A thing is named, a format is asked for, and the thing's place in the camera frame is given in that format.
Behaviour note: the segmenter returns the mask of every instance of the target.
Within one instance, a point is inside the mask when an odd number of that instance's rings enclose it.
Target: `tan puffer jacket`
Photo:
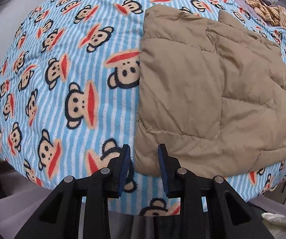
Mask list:
[[[218,21],[155,5],[145,13],[135,166],[159,175],[157,147],[207,178],[286,158],[280,48],[220,11]]]

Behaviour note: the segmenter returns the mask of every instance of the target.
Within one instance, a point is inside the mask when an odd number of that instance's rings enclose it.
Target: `yellow knitted cloth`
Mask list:
[[[282,6],[267,6],[262,0],[245,0],[246,3],[266,22],[272,26],[286,28],[286,9]]]

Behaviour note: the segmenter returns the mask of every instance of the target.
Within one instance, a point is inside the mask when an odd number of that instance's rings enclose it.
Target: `monkey print blanket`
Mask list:
[[[213,20],[225,10],[280,45],[286,63],[286,30],[234,0],[47,0],[23,20],[0,68],[0,158],[50,189],[67,175],[105,167],[123,144],[133,158],[139,44],[144,11],[154,4]],[[286,160],[226,179],[249,200],[286,179]],[[179,200],[167,199],[161,179],[136,173],[132,163],[109,209],[174,215]]]

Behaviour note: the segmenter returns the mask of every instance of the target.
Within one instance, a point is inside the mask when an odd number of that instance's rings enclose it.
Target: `folded jacket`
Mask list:
[[[276,43],[220,11],[145,12],[135,168],[159,175],[157,147],[207,178],[286,158],[286,65]]]

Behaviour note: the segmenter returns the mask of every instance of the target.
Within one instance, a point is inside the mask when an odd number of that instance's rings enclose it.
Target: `silver bolt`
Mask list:
[[[216,176],[214,179],[217,183],[223,183],[224,182],[224,178],[222,176]]]
[[[66,176],[66,177],[64,178],[64,181],[65,181],[66,183],[70,183],[71,181],[73,181],[73,176]]]
[[[185,168],[178,168],[178,169],[177,169],[177,172],[178,172],[179,174],[186,174],[186,173],[187,173],[187,170],[186,170]]]
[[[101,170],[101,174],[109,174],[110,173],[110,169],[109,168],[103,168]]]

